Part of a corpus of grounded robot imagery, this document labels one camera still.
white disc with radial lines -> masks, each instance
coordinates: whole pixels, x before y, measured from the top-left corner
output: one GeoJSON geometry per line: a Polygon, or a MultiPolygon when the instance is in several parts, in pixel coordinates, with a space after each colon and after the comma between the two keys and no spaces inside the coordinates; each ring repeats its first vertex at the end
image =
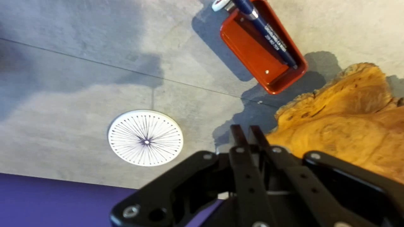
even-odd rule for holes
{"type": "Polygon", "coordinates": [[[108,142],[119,157],[139,166],[158,166],[173,160],[184,143],[173,119],[147,109],[118,116],[108,130],[108,142]]]}

red tray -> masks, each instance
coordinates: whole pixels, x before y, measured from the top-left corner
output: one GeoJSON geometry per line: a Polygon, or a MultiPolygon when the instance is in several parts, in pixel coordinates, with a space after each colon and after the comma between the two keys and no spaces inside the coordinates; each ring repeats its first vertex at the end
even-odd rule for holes
{"type": "Polygon", "coordinates": [[[262,17],[286,44],[297,62],[297,69],[284,65],[270,43],[238,9],[223,22],[220,36],[238,59],[270,94],[278,94],[307,71],[307,62],[265,0],[251,0],[262,17]]]}

burl wood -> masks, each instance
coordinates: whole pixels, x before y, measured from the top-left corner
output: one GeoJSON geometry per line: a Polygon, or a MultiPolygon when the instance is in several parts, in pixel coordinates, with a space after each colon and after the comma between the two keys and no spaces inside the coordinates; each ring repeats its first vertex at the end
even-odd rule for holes
{"type": "Polygon", "coordinates": [[[404,106],[385,74],[370,63],[349,66],[334,81],[280,108],[271,144],[294,155],[326,152],[404,183],[404,106]]]}

blue pen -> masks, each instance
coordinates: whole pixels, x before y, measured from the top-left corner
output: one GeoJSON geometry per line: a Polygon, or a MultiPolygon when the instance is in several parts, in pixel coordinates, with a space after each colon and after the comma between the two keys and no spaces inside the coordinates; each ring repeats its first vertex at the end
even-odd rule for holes
{"type": "Polygon", "coordinates": [[[296,61],[292,58],[290,53],[286,50],[285,44],[279,38],[277,33],[272,27],[262,18],[258,10],[249,0],[233,0],[233,3],[258,29],[258,31],[268,40],[273,48],[278,52],[282,59],[289,67],[297,69],[296,61]]]}

purple mat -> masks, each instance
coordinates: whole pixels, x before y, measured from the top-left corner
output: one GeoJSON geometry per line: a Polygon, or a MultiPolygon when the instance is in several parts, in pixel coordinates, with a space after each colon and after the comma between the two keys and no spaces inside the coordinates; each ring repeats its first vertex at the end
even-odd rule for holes
{"type": "MultiPolygon", "coordinates": [[[[112,207],[134,191],[0,173],[0,225],[111,227],[112,207]]],[[[187,226],[199,226],[219,204],[200,212],[187,226]]]]}

